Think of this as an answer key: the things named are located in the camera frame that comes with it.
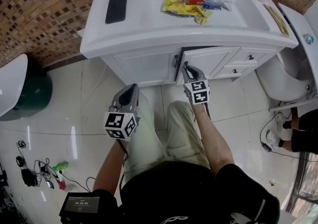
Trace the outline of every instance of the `yellow plastic package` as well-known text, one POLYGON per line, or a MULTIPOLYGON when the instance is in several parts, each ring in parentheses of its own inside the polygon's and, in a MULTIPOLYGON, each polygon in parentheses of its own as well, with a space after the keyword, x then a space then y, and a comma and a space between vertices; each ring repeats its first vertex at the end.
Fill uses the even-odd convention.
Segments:
POLYGON ((165 0, 162 10, 178 17, 194 17, 199 24, 207 24, 206 19, 213 13, 199 5, 187 5, 183 0, 165 0))

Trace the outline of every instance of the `drawer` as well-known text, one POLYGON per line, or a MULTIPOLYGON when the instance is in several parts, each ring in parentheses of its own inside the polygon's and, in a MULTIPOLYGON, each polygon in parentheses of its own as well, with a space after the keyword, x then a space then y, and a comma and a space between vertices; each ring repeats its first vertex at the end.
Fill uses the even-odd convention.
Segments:
POLYGON ((257 66, 257 61, 269 53, 276 53, 276 50, 261 49, 261 48, 244 48, 242 47, 227 65, 254 65, 257 66))
POLYGON ((246 71, 248 68, 249 67, 247 66, 224 66, 214 76, 214 78, 240 77, 242 73, 246 71))

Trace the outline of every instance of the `brick wall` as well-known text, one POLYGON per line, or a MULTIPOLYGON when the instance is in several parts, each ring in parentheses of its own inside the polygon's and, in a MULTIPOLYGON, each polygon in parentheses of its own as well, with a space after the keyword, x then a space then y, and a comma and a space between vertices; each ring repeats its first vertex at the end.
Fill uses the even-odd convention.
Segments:
MULTIPOLYGON (((0 67, 22 53, 42 66, 76 56, 93 0, 0 0, 0 67)), ((315 0, 274 0, 304 13, 315 0)))

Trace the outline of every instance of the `person's foot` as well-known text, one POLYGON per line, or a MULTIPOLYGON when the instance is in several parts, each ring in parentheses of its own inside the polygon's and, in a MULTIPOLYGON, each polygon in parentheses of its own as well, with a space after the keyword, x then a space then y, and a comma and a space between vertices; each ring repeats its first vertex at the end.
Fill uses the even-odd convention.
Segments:
POLYGON ((270 146, 272 146, 272 148, 277 149, 281 138, 271 130, 268 130, 266 132, 266 140, 270 144, 270 146))
POLYGON ((284 117, 284 115, 282 113, 278 113, 275 116, 276 122, 277 122, 277 130, 278 132, 282 132, 285 130, 285 128, 283 127, 283 124, 285 123, 286 119, 284 117))

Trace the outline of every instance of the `green object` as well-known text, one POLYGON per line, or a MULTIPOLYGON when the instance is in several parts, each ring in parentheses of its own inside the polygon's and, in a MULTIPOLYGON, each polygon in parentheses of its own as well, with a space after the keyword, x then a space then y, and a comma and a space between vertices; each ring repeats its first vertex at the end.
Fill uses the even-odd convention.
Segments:
POLYGON ((54 170, 55 172, 58 172, 58 171, 60 171, 60 170, 62 170, 62 169, 67 168, 68 166, 69 166, 69 163, 68 163, 67 161, 65 161, 65 162, 59 163, 59 164, 57 164, 56 166, 54 166, 54 167, 53 167, 53 170, 54 170))
POLYGON ((28 58, 26 76, 17 104, 0 117, 0 121, 12 121, 30 117, 43 110, 52 96, 51 78, 32 59, 28 58))

